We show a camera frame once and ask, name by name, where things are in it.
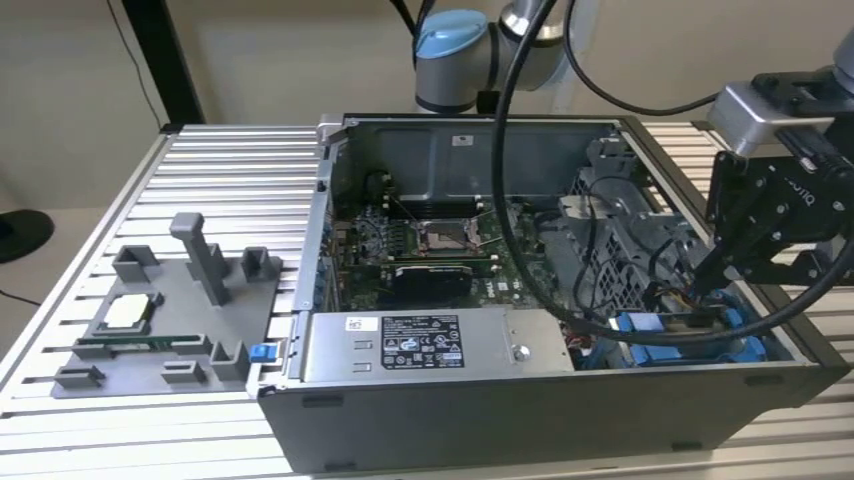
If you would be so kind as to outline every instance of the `blue latch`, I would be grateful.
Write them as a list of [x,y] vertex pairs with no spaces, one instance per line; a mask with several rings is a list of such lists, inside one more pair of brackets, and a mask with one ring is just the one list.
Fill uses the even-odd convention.
[[273,363],[279,355],[279,345],[259,343],[250,349],[250,362]]

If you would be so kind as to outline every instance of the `green circuit board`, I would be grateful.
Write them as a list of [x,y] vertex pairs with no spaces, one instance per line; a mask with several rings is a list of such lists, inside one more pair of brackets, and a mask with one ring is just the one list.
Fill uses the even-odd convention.
[[[554,272],[542,252],[534,215],[512,211],[512,225],[521,240],[529,268],[544,285]],[[522,285],[502,239],[492,205],[472,218],[418,221],[388,219],[366,212],[342,226],[338,279],[341,307],[349,311],[409,308],[474,308],[490,305],[540,308]],[[394,281],[401,267],[458,267],[472,271],[470,291],[448,301],[397,302]]]

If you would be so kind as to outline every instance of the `black pole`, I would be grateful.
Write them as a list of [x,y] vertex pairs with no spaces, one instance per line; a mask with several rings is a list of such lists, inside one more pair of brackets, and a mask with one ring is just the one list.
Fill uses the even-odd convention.
[[166,0],[122,0],[161,100],[177,124],[205,123]]

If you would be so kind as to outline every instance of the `slotted metal surface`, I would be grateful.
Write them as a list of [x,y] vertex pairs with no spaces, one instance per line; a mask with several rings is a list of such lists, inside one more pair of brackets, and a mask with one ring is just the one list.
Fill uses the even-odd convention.
[[[685,123],[648,127],[705,192],[720,148],[714,136]],[[290,475],[261,409],[245,393],[54,400],[47,377],[67,361],[66,349],[107,293],[110,258],[119,246],[150,243],[162,257],[181,256],[169,236],[170,218],[178,211],[205,213],[209,237],[227,254],[265,245],[285,258],[269,335],[286,335],[316,146],[314,127],[187,127],[155,146],[0,365],[0,375],[13,372],[0,395],[0,453],[6,453],[0,476],[89,480]],[[793,295],[800,291],[788,290]],[[815,323],[851,362],[853,292],[854,288],[836,289],[811,310]],[[853,433],[854,376],[849,376],[805,407],[763,415],[713,452],[373,478],[854,478]]]

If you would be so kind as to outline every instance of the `barcode sticker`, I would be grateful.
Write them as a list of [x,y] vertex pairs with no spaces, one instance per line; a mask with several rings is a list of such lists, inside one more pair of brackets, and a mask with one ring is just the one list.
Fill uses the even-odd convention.
[[349,332],[376,332],[380,328],[380,317],[348,317],[345,329]]

